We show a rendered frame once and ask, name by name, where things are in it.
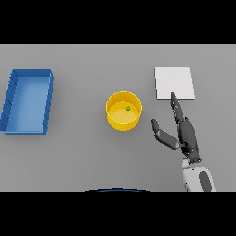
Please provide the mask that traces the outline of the yellow round bowl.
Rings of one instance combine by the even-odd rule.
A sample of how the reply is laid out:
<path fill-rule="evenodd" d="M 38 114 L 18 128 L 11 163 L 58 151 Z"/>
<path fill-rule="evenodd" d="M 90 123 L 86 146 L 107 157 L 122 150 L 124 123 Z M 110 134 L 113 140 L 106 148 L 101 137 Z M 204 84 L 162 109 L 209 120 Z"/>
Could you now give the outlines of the yellow round bowl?
<path fill-rule="evenodd" d="M 134 129 L 141 117 L 142 103 L 136 94 L 121 90 L 113 93 L 105 104 L 109 125 L 117 131 Z"/>

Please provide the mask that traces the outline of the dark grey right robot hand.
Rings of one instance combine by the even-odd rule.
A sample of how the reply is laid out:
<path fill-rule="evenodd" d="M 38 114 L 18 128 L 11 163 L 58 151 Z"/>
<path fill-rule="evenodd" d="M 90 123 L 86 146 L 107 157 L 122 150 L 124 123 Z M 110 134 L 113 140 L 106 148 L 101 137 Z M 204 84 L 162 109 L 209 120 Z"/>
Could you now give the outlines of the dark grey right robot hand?
<path fill-rule="evenodd" d="M 177 125 L 178 137 L 175 138 L 162 130 L 159 127 L 158 121 L 152 119 L 151 124 L 155 139 L 172 150 L 179 148 L 191 164 L 201 162 L 202 159 L 200 158 L 200 150 L 194 127 L 190 120 L 183 115 L 181 105 L 174 92 L 171 94 L 170 105 Z"/>

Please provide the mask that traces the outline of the pale square flat scale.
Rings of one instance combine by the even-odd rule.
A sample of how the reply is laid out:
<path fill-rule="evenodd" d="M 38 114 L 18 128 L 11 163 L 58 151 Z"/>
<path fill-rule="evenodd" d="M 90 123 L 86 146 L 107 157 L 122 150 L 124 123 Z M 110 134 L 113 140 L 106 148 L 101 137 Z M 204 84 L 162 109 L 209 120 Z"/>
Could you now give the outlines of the pale square flat scale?
<path fill-rule="evenodd" d="M 195 98 L 189 67 L 155 67 L 154 78 L 158 100 L 169 100 L 173 92 L 178 100 Z"/>

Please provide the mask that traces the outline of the blue rectangular tray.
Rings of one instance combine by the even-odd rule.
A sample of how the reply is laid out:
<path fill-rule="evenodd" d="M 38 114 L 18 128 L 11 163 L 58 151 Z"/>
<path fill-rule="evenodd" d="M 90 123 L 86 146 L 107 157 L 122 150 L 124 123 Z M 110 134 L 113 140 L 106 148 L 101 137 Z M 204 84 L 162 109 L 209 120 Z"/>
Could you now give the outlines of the blue rectangular tray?
<path fill-rule="evenodd" d="M 51 69 L 12 69 L 0 114 L 0 133 L 45 135 L 53 82 Z"/>

